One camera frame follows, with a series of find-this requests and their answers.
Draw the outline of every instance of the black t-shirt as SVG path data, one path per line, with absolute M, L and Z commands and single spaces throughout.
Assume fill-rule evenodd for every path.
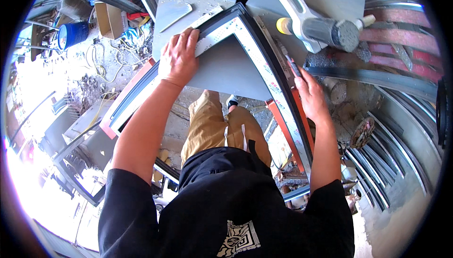
M 288 209 L 257 157 L 220 147 L 189 158 L 180 191 L 157 223 L 151 188 L 108 172 L 99 219 L 102 257 L 353 257 L 351 211 L 340 181 L 314 191 L 303 213 Z

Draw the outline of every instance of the man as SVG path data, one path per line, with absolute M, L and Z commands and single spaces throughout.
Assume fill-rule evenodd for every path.
M 303 109 L 316 124 L 304 213 L 286 208 L 270 173 L 261 129 L 218 93 L 190 106 L 179 194 L 159 224 L 150 184 L 170 109 L 198 69 L 198 30 L 173 36 L 162 50 L 160 82 L 116 142 L 99 220 L 103 257 L 352 257 L 354 230 L 345 200 L 335 129 L 323 90 L 303 69 L 296 77 Z

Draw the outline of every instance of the khaki shorts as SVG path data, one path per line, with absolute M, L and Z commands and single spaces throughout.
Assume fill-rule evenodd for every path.
M 225 122 L 222 105 L 218 92 L 204 91 L 201 97 L 189 106 L 190 126 L 189 135 L 181 151 L 182 163 L 203 150 L 225 146 L 225 128 L 228 126 L 227 142 L 229 147 L 244 148 L 244 134 L 242 125 L 245 125 L 245 138 L 255 141 L 255 150 L 264 164 L 270 167 L 271 156 L 269 147 L 264 139 L 263 131 L 256 119 L 246 108 L 237 107 L 227 115 Z

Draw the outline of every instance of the cardboard box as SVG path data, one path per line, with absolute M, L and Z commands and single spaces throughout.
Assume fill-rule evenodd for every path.
M 105 2 L 97 1 L 94 8 L 96 9 L 99 31 L 104 38 L 116 40 L 129 28 L 126 11 L 121 11 L 121 9 Z

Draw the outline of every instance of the hand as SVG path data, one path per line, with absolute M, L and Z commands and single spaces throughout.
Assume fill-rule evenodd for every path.
M 159 76 L 162 80 L 183 88 L 198 70 L 198 58 L 195 58 L 200 30 L 187 28 L 176 34 L 162 48 Z
M 327 108 L 323 88 L 316 82 L 312 75 L 305 69 L 298 66 L 301 77 L 295 77 L 297 90 L 299 90 L 300 100 L 302 101 L 305 115 L 313 120 L 316 125 L 331 122 L 329 109 Z

